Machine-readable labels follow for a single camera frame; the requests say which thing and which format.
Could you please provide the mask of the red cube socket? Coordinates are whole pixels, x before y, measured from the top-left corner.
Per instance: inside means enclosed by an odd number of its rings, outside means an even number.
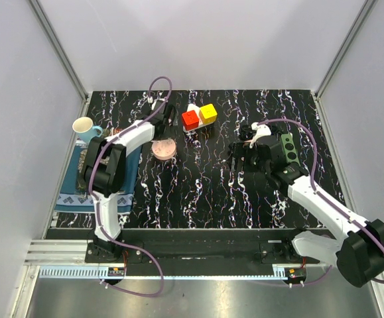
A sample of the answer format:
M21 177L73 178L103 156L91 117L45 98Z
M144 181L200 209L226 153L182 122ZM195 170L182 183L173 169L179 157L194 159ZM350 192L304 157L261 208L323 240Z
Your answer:
M199 126L199 117L193 110L184 112L181 119L185 131L192 131Z

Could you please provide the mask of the yellow cube socket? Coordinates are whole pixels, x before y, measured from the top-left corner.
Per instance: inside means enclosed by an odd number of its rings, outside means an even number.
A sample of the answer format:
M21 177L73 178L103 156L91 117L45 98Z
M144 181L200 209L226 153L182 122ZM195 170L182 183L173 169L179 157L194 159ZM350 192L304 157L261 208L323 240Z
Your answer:
M211 103L201 106L199 116L204 125L210 125L216 121L218 113Z

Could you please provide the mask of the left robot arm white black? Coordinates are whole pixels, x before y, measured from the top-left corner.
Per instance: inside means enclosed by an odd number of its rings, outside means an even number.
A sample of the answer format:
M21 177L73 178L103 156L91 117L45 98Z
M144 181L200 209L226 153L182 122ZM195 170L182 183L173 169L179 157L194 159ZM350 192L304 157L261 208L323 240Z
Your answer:
M92 246L108 262L118 261L123 253L116 242L121 237L117 216L117 194L123 187L127 157L142 145L160 137L169 126L172 106L168 99L156 99L151 110L133 124L107 138L91 139L82 166L82 177L93 200L96 227Z

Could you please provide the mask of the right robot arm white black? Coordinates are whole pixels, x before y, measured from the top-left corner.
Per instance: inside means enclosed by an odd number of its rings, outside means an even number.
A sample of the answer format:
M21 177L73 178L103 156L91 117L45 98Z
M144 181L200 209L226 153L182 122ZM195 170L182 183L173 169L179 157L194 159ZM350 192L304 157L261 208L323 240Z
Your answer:
M336 267L360 288L384 272L384 222L368 221L312 183L300 165L290 135L262 136L229 145L230 167L261 172L267 183L305 208L330 231L332 238L299 231L280 249L287 262L309 257Z

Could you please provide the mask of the round pink power strip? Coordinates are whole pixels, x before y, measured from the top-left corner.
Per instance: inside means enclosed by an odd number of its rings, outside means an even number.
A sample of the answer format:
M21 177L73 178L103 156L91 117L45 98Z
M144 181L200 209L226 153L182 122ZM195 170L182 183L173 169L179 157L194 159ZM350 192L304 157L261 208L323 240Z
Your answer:
M176 154L176 143L173 139L157 140L151 146L154 157L158 160L170 160Z

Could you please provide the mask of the white triangular power strip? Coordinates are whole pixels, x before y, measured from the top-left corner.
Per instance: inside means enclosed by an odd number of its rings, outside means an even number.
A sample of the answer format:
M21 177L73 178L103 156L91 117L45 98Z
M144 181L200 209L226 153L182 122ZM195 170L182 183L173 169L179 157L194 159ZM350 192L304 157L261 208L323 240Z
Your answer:
M187 133L208 126L200 117L200 108L194 104L189 104L186 112L181 114L182 130Z

